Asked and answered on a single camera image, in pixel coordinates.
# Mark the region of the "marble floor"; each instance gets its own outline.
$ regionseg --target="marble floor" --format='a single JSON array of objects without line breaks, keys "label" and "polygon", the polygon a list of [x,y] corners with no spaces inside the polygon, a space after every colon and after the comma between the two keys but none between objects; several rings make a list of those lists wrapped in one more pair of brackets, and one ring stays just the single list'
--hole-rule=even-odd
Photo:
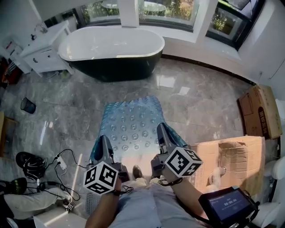
[{"label": "marble floor", "polygon": [[[81,165],[88,163],[97,138],[104,106],[147,95],[157,96],[167,123],[188,143],[242,136],[236,100],[251,86],[226,74],[185,62],[161,59],[153,75],[140,81],[102,83],[79,71],[43,79],[34,72],[22,75],[1,98],[0,110],[19,122],[15,129],[11,158],[27,151],[52,161],[65,148],[74,151]],[[20,110],[27,97],[37,106],[34,114]],[[84,169],[77,167],[69,151],[62,154],[68,165],[62,181],[81,195],[75,212],[83,217],[88,191],[82,187]],[[151,157],[128,158],[141,165]],[[11,160],[1,161],[0,179],[23,176]],[[142,169],[150,174],[149,167]],[[54,165],[46,179],[58,181]]]}]

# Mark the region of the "person's arm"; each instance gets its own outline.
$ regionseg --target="person's arm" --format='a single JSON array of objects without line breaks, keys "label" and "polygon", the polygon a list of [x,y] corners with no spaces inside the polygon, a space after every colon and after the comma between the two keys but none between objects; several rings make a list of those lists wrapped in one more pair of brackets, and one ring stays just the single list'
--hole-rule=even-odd
[{"label": "person's arm", "polygon": [[[177,180],[178,177],[165,166],[163,170],[163,176],[167,182],[172,182]],[[204,210],[202,209],[198,199],[202,195],[189,181],[184,178],[182,182],[171,186],[173,192],[178,197],[178,199],[193,213],[203,218],[207,218]]]},{"label": "person's arm", "polygon": [[[121,181],[117,178],[115,190],[121,190]],[[88,218],[85,228],[107,228],[115,218],[119,196],[113,193],[104,194],[95,211]]]}]

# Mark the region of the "bathtub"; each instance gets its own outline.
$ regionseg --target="bathtub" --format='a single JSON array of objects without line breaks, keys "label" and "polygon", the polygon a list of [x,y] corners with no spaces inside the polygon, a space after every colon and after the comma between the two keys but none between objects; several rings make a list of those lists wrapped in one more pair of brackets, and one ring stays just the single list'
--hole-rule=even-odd
[{"label": "bathtub", "polygon": [[158,34],[138,28],[86,27],[69,34],[58,53],[72,67],[101,81],[143,79],[164,48]]}]

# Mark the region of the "dark green bathtub exterior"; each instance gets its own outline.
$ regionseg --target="dark green bathtub exterior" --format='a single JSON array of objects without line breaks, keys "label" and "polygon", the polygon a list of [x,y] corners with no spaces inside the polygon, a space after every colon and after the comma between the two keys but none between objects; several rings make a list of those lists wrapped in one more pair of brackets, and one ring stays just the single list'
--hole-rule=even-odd
[{"label": "dark green bathtub exterior", "polygon": [[149,77],[159,61],[162,50],[147,57],[126,57],[67,61],[72,67],[100,81],[130,81]]}]

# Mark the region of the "cardboard box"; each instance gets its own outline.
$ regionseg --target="cardboard box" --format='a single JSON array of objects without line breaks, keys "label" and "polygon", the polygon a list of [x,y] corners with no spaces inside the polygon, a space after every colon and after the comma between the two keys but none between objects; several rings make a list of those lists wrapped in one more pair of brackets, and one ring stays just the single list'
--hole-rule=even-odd
[{"label": "cardboard box", "polygon": [[278,138],[282,134],[280,117],[269,86],[255,85],[238,99],[244,134]]},{"label": "cardboard box", "polygon": [[220,178],[220,188],[234,185],[247,190],[250,195],[262,189],[265,165],[265,139],[256,136],[243,136],[212,142],[202,142],[191,146],[203,165],[190,177],[190,182],[201,192],[208,191],[209,176],[216,167],[226,167]]},{"label": "cardboard box", "polygon": [[18,122],[4,116],[4,112],[0,111],[0,157],[12,158],[12,138],[15,125]]}]

